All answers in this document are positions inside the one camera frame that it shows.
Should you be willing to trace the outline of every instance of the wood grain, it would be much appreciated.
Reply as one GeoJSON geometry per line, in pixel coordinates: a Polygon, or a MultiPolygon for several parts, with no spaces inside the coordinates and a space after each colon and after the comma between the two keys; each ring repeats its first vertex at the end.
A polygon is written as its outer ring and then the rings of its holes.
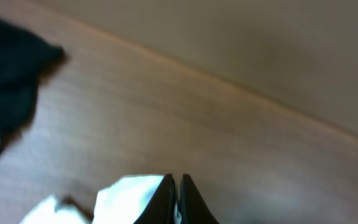
{"type": "Polygon", "coordinates": [[[31,1],[358,134],[358,1],[31,1]]]}
{"type": "Polygon", "coordinates": [[[0,17],[68,54],[0,157],[0,223],[169,172],[221,223],[358,223],[357,138],[34,3],[0,0],[0,17]]]}

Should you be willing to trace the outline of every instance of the black fabric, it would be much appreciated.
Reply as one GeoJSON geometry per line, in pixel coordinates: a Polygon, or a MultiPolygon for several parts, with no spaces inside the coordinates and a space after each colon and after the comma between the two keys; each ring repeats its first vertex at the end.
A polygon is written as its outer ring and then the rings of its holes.
{"type": "Polygon", "coordinates": [[[62,48],[0,20],[0,147],[31,115],[37,75],[62,57],[62,48]]]}

